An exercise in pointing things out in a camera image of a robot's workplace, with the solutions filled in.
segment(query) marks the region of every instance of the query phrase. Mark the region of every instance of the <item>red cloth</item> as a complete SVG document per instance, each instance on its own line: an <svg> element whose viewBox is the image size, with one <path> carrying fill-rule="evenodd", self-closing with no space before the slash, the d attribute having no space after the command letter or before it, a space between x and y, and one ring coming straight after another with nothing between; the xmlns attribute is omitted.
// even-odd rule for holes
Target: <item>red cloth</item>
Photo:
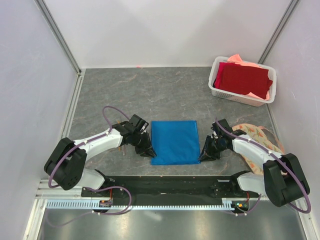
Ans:
<svg viewBox="0 0 320 240"><path fill-rule="evenodd" d="M214 87L216 89L220 89L220 84L221 84L221 81L222 81L222 76L224 74L224 69L225 69L226 65L236 65L236 64L235 63L231 63L231 62L223 62L223 61L219 63L218 72L216 74L216 78L215 78L215 81L214 81Z"/></svg>
<svg viewBox="0 0 320 240"><path fill-rule="evenodd" d="M242 95L253 93L266 99L267 92L273 83L268 77L268 71L268 69L253 66L226 64L218 89Z"/></svg>

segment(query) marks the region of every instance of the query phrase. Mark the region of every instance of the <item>patterned cloth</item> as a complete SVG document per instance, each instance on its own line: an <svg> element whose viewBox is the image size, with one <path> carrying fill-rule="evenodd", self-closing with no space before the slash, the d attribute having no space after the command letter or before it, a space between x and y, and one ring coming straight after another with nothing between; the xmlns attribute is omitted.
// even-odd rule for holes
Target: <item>patterned cloth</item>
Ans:
<svg viewBox="0 0 320 240"><path fill-rule="evenodd" d="M282 154L285 153L283 145L281 144L281 142L277 139L277 137L273 133L271 133L271 134L273 135L277 146L272 144L271 141L269 141L269 139L267 138L267 135L263 132L263 130L267 130L267 129L264 128L263 126L255 126L252 124L243 123L243 124L239 124L239 125L232 127L233 131L238 130L238 129L246 132L246 134L248 134L253 140L255 140L259 144L262 144L263 146L267 147L268 149L273 150L278 153L282 153ZM259 166L257 166L252 160L248 159L247 157L245 157L243 155L242 155L242 157L244 158L246 163L249 165L249 167L251 168L251 170L254 174L258 174L258 175L264 174L263 170Z"/></svg>

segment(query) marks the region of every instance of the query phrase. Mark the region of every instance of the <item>white plastic basket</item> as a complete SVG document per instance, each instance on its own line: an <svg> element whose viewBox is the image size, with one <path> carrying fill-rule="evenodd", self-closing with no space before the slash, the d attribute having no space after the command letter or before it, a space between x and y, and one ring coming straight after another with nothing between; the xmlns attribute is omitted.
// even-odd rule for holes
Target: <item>white plastic basket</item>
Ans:
<svg viewBox="0 0 320 240"><path fill-rule="evenodd" d="M220 90L217 88L214 88L214 82L215 79L217 77L217 73L218 73L218 69L219 69L219 63L223 62L226 63L228 60L228 57L225 56L218 56L215 60L214 63L212 65L212 69L210 72L210 76L209 76L209 88L211 89L212 95L218 98L223 98L223 99L229 99L232 101L236 101L239 103L243 103L243 104L248 104L251 106L255 106L255 107L260 107L263 104L270 104L275 100L275 95L276 95L276 86L277 86L277 75L276 75L276 70L270 66L265 66L265 65L261 65L258 64L260 67L264 68L264 69L268 69L268 77L270 80L273 81L270 89L269 89L269 95L270 95L270 99L269 100L263 100L263 99L258 99L258 98L254 98L254 97L250 97L250 96L246 96L246 95L241 95L241 94L237 94L237 93L233 93L233 92L229 92L229 91L224 91L224 90Z"/></svg>

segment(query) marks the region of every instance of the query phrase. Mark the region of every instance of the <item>folded blue towel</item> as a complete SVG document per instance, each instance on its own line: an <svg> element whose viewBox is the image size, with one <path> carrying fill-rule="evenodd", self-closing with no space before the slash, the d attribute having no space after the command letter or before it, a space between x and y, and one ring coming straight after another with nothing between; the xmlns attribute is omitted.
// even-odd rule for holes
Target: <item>folded blue towel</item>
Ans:
<svg viewBox="0 0 320 240"><path fill-rule="evenodd" d="M156 157L151 165L199 164L197 122L152 121L151 143Z"/></svg>

